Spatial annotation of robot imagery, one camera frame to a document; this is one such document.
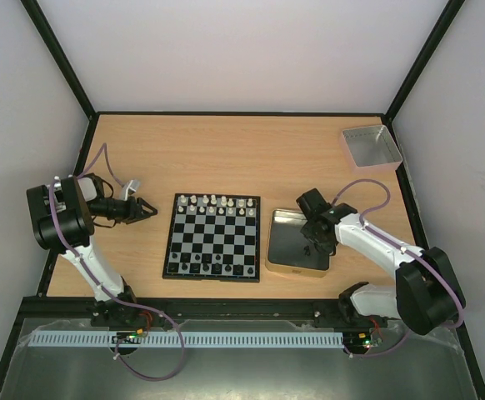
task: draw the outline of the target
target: gray floor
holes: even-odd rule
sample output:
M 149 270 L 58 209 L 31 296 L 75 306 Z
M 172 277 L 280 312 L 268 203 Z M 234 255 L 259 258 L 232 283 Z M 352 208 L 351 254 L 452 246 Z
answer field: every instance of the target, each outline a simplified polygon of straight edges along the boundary
M 217 330 L 236 326 L 216 322 Z M 384 335 L 389 342 L 396 337 Z M 166 382 L 133 377 L 106 348 L 21 346 L 1 399 L 474 399 L 463 354 L 445 335 L 412 338 L 373 359 L 352 360 L 334 349 L 188 349 L 185 368 Z M 169 372 L 178 358 L 179 350 L 142 348 L 129 361 L 155 376 Z

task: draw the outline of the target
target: black enclosure corner post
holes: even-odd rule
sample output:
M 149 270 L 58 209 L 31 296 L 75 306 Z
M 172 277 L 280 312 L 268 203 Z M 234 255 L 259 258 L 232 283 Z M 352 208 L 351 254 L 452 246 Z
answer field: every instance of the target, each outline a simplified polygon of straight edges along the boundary
M 448 28 L 450 28 L 453 19 L 458 15 L 463 3 L 465 3 L 465 0 L 449 0 L 446 7 L 442 10 L 441 16 L 435 23 L 435 26 L 427 37 L 420 53 L 417 55 L 417 59 L 407 73 L 402 86 L 398 90 L 398 93 L 392 100 L 391 106 L 385 114 L 385 118 L 390 123 L 398 115 L 398 111 L 400 111 L 400 108 L 402 108 L 409 93 L 413 90 L 413 86 L 415 86 L 415 83 L 423 73 L 424 68 L 428 65 L 430 58 L 435 53 L 441 40 L 443 40 L 444 34 Z
M 43 10 L 39 6 L 37 0 L 20 0 L 24 8 L 26 8 L 27 15 L 32 19 L 33 25 L 41 35 L 42 40 L 46 44 L 48 51 L 52 54 L 57 66 L 61 70 L 62 75 L 70 86 L 74 96 L 82 107 L 87 118 L 94 118 L 94 107 L 91 104 L 87 94 L 83 90 L 82 84 L 79 82 L 72 65 L 67 59 L 63 48 L 59 44 L 58 38 L 53 33 L 52 27 L 44 16 Z

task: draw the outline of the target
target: white cable tray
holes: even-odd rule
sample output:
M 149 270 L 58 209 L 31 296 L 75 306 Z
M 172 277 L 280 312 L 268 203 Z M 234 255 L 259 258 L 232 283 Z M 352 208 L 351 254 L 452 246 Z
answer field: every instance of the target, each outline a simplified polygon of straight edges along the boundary
M 33 348 L 107 348 L 116 332 L 37 331 L 28 344 Z M 183 332 L 186 348 L 343 348 L 343 335 L 335 332 Z M 150 332 L 121 347 L 179 348 L 175 332 Z

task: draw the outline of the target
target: black and white checkered board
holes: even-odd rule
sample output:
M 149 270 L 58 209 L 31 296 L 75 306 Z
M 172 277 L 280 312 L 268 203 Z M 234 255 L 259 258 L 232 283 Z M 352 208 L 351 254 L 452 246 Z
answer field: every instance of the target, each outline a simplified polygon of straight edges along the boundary
M 204 203 L 203 194 L 194 195 L 194 209 L 190 207 L 192 194 L 176 193 L 174 197 L 162 276 L 259 282 L 261 198 L 216 194 L 217 204 L 212 205 Z M 221 205 L 222 196 L 232 199 L 233 206 Z

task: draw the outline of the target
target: robotic arm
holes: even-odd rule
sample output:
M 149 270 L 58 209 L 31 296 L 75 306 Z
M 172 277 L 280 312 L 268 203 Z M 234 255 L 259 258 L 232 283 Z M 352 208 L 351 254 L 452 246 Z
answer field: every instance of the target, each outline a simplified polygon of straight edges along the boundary
M 412 331 L 425 335 L 454 318 L 458 313 L 454 299 L 418 258 L 442 277 L 464 307 L 458 280 L 441 249 L 424 250 L 407 244 L 364 221 L 355 208 L 344 203 L 332 206 L 317 189 L 304 193 L 297 204 L 307 219 L 302 234 L 318 251 L 334 255 L 341 243 L 375 262 L 396 280 L 395 287 L 360 282 L 344 291 L 339 302 L 347 322 L 370 315 L 400 318 Z
M 80 179 L 67 177 L 56 183 L 53 192 L 49 186 L 28 189 L 27 203 L 32 219 L 32 228 L 39 245 L 51 249 L 72 263 L 83 275 L 94 291 L 96 300 L 94 314 L 103 315 L 102 324 L 129 324 L 137 309 L 118 307 L 102 290 L 103 287 L 115 298 L 129 303 L 137 300 L 124 279 L 100 253 L 92 235 L 95 217 L 105 217 L 115 223 L 135 223 L 157 215 L 158 211 L 140 197 L 134 197 L 140 185 L 137 180 L 126 183 L 119 199 L 106 197 L 103 180 L 93 173 Z M 50 196 L 54 197 L 57 220 L 62 234 L 72 248 L 81 256 L 88 270 L 100 282 L 96 284 L 80 263 L 80 257 L 61 242 L 50 213 Z

